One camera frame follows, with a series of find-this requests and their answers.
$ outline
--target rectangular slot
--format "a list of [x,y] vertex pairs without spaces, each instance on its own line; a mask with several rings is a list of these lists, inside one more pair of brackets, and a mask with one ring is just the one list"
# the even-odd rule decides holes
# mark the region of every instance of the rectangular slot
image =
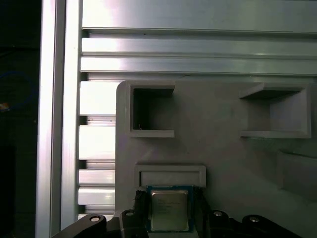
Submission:
[[173,89],[143,89],[133,92],[133,129],[134,130],[169,130],[165,123],[170,115],[164,111],[172,101]]
[[174,82],[138,82],[130,85],[130,135],[174,137]]
[[307,85],[260,84],[240,92],[248,103],[248,129],[242,137],[311,138]]
[[194,185],[206,187],[206,167],[200,165],[137,165],[135,187]]

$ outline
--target screw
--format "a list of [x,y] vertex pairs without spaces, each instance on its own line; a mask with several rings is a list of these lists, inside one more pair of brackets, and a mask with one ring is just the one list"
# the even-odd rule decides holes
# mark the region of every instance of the screw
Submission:
[[99,221],[99,220],[100,220],[99,217],[92,217],[92,218],[90,219],[90,221],[92,221],[92,222],[97,222],[97,221]]
[[222,212],[219,212],[219,211],[215,211],[213,213],[216,217],[221,217],[222,216]]
[[250,217],[251,222],[259,222],[260,220],[257,217]]

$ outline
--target dark background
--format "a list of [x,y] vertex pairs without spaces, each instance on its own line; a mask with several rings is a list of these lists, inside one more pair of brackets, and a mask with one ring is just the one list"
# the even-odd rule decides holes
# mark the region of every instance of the dark background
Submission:
[[[40,38],[40,0],[0,0],[0,104],[20,106],[0,112],[1,204],[6,221],[0,230],[10,230],[8,237],[35,236]],[[22,74],[1,78],[12,71]]]

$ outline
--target blue cable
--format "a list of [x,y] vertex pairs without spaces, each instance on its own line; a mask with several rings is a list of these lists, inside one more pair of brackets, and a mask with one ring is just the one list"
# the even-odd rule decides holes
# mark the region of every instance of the blue cable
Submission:
[[13,105],[13,106],[10,106],[10,105],[9,105],[9,110],[10,110],[10,111],[11,111],[12,109],[18,109],[18,108],[24,106],[25,104],[29,103],[29,102],[33,99],[33,97],[36,95],[35,86],[33,85],[31,79],[30,79],[26,74],[24,74],[23,72],[19,72],[19,71],[9,71],[9,72],[6,72],[6,73],[0,75],[0,80],[3,79],[3,78],[6,77],[6,76],[13,75],[13,74],[22,76],[22,77],[29,83],[29,85],[30,85],[30,87],[31,87],[31,93],[30,93],[30,95],[26,98],[26,100],[24,100],[22,103],[15,104],[15,105]]

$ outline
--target black robotic arm part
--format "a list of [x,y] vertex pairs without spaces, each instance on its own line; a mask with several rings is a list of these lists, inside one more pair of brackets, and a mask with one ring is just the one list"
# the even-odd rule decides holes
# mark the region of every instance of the black robotic arm part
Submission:
[[[194,189],[195,227],[199,238],[300,238],[269,219],[250,215],[237,222],[220,210],[212,210],[201,188]],[[91,214],[65,228],[53,238],[148,238],[146,221],[150,198],[137,191],[133,210],[123,211],[110,221]]]

